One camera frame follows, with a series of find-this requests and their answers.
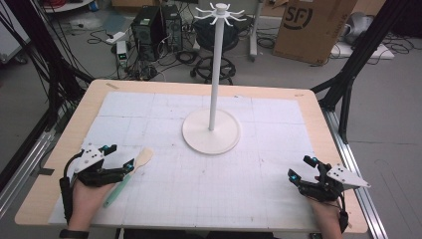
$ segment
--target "chair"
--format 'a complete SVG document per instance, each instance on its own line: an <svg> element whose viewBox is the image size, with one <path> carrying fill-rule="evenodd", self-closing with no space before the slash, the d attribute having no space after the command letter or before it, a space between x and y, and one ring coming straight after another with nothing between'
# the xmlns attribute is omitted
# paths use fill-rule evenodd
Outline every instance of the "chair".
<svg viewBox="0 0 422 239"><path fill-rule="evenodd" d="M198 20L193 23L193 27L196 31L197 43L199 46L201 46L201 48L211 52L214 52L215 25L210 25L213 20L213 18L207 18ZM239 30L236 26L224 27L222 55L224 52L227 52L236 47L239 42L238 33ZM201 78L205 79L205 84L210 83L212 81L213 60L214 56L202 58L196 63L195 67L190 72L190 76L196 77L196 75L199 75ZM233 81L231 78L234 77L235 74L235 65L227 58L222 57L219 80L228 80L230 85L233 86Z"/></svg>

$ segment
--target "power strip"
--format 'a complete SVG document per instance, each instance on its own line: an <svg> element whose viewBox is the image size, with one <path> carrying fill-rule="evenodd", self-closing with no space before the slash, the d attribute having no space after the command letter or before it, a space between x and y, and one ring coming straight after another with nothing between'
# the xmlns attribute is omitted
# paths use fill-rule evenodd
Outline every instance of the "power strip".
<svg viewBox="0 0 422 239"><path fill-rule="evenodd" d="M123 36L124 36L124 33L123 32L118 32L118 33L112 35L112 38L109 38L109 39L107 39L105 41L108 42L108 43L110 43L110 44L113 44L115 41L118 41L118 39L120 39Z"/></svg>

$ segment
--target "white stand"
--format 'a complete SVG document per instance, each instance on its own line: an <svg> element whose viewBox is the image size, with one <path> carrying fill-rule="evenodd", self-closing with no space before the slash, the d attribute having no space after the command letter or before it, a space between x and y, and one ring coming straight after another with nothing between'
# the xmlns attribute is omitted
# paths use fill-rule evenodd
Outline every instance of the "white stand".
<svg viewBox="0 0 422 239"><path fill-rule="evenodd" d="M183 123L183 136L186 142L195 150L206 154L221 154L232 149L239 141L240 126L236 119L229 113L217 111L218 84L220 80L221 52L223 47L224 22L232 26L227 18L239 19L231 16L227 12L230 5L217 3L216 8L211 4L213 11L205 17L196 17L205 19L215 17L211 23L216 24L214 38L214 61L212 71L212 92L211 109L200 110L190 114Z"/></svg>

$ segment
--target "human hand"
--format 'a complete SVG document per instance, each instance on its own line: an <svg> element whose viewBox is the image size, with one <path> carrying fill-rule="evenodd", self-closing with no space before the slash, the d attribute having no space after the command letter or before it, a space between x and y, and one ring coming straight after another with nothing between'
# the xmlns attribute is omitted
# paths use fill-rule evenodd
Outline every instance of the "human hand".
<svg viewBox="0 0 422 239"><path fill-rule="evenodd" d="M318 226L323 239L342 238L339 219L339 208L336 201L319 202L316 199L308 198L308 202L314 211L316 225Z"/></svg>
<svg viewBox="0 0 422 239"><path fill-rule="evenodd" d="M68 229L73 231L88 231L91 221L103 204L106 194L113 187L114 183L101 187L90 187L76 180L73 197L74 208Z"/></svg>

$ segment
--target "green object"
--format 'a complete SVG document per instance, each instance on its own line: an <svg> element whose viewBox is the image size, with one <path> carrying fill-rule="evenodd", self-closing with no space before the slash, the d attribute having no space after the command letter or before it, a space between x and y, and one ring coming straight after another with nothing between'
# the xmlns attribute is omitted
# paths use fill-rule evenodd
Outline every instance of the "green object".
<svg viewBox="0 0 422 239"><path fill-rule="evenodd" d="M115 199L118 197L120 192L123 190L123 188L127 185L127 182L130 180L131 175L128 174L124 180L118 184L118 186L112 191L112 193L108 196L108 198L105 200L105 203L103 204L103 207L109 207Z"/></svg>

